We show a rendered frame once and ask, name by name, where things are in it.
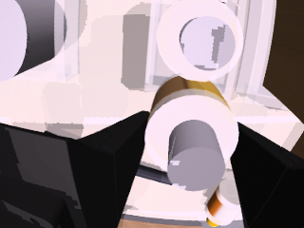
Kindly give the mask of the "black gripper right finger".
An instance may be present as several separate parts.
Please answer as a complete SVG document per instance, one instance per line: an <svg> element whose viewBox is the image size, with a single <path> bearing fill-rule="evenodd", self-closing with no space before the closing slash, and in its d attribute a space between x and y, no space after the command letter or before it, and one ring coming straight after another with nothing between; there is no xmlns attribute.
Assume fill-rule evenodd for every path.
<svg viewBox="0 0 304 228"><path fill-rule="evenodd" d="M304 159L238 123L231 164L244 228L304 228Z"/></svg>

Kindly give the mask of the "white jar with orange label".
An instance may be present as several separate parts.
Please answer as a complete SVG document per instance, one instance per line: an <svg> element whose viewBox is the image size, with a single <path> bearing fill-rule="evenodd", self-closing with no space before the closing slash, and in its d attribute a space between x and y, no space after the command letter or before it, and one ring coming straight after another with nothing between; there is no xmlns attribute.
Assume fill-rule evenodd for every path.
<svg viewBox="0 0 304 228"><path fill-rule="evenodd" d="M213 197L205 206L206 223L217 225L231 224L240 213L240 204L235 179L225 179L220 182Z"/></svg>

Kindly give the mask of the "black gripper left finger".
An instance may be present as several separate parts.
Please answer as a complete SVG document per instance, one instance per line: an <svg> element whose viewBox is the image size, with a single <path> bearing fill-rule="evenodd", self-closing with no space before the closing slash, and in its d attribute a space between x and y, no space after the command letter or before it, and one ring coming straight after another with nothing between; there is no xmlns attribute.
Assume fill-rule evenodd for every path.
<svg viewBox="0 0 304 228"><path fill-rule="evenodd" d="M76 228L118 228L149 114L141 111L79 140L0 123L0 174L60 195Z"/></svg>

